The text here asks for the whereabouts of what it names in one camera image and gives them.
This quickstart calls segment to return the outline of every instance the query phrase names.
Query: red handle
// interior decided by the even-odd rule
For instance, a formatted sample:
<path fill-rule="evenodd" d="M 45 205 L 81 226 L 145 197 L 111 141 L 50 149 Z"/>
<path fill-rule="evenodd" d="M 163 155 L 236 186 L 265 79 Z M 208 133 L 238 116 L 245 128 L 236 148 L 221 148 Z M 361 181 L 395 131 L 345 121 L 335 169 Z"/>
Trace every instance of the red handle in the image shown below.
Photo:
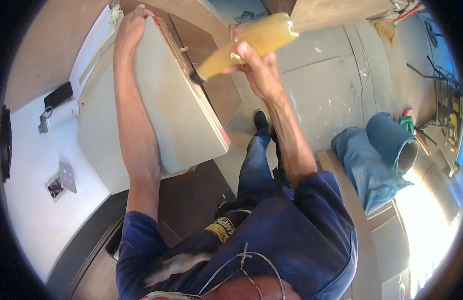
<path fill-rule="evenodd" d="M 418 10 L 420 10 L 421 8 L 423 7 L 423 4 L 420 4 L 418 5 L 417 7 L 415 7 L 414 9 L 410 10 L 409 12 L 407 12 L 406 14 L 402 15 L 401 17 L 398 17 L 394 23 L 395 24 L 398 24 L 399 21 L 405 19 L 406 17 L 408 17 L 409 15 L 412 15 L 414 13 L 416 13 Z"/>

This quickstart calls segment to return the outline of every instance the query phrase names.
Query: man's left hand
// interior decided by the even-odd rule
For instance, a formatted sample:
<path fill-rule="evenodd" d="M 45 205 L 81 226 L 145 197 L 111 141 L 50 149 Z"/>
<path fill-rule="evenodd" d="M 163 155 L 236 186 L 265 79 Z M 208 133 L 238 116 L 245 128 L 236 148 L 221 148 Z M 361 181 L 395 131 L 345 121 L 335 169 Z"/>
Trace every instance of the man's left hand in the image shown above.
<path fill-rule="evenodd" d="M 140 4 L 123 18 L 115 39 L 115 61 L 133 57 L 136 45 L 144 32 L 144 20 L 154 15 L 144 4 Z"/>

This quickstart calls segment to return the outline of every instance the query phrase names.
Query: broom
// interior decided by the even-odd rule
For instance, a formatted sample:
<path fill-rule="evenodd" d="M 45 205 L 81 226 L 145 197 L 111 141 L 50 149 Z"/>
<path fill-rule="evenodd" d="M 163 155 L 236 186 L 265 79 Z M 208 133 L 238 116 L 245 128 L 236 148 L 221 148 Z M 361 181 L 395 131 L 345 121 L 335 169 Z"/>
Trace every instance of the broom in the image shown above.
<path fill-rule="evenodd" d="M 421 9 L 423 4 L 418 5 L 414 9 L 410 10 L 406 14 L 398 17 L 396 20 L 387 20 L 387 19 L 379 19 L 370 21 L 370 23 L 375 26 L 376 31 L 378 34 L 386 39 L 389 39 L 392 46 L 396 46 L 395 36 L 396 36 L 396 24 L 398 24 L 401 20 L 405 19 L 411 14 L 414 14 L 416 11 Z"/>

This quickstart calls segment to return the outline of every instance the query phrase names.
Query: man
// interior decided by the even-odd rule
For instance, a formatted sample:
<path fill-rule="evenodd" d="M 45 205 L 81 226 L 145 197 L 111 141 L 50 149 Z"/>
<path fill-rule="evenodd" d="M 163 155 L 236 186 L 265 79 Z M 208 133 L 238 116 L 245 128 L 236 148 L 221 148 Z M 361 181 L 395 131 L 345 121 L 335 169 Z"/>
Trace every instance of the man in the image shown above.
<path fill-rule="evenodd" d="M 216 221 L 173 248 L 157 230 L 159 154 L 132 74 L 132 57 L 153 15 L 139 5 L 125 16 L 114 52 L 120 146 L 130 191 L 116 266 L 121 299 L 337 299 L 353 279 L 357 240 L 330 172 L 318 172 L 286 99 L 276 55 L 259 58 L 246 43 L 237 53 L 252 91 L 274 124 L 281 182 L 271 177 L 265 114 L 240 172 L 237 201 Z"/>

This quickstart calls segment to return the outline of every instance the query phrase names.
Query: blue t-shirt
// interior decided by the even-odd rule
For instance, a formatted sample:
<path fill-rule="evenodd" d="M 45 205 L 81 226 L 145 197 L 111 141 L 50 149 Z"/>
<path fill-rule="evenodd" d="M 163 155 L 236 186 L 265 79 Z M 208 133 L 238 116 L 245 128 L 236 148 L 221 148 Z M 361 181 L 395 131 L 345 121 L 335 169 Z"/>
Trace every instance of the blue t-shirt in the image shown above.
<path fill-rule="evenodd" d="M 322 171 L 300 182 L 294 201 L 269 198 L 256 207 L 233 209 L 173 248 L 153 219 L 127 213 L 116 266 L 120 299 L 152 291 L 196 295 L 218 268 L 243 252 L 245 243 L 247 251 L 266 256 L 303 299 L 337 299 L 355 275 L 355 227 L 335 176 Z M 233 274 L 240 262 L 228 263 L 205 291 Z M 258 256 L 247 258 L 244 269 L 275 276 Z"/>

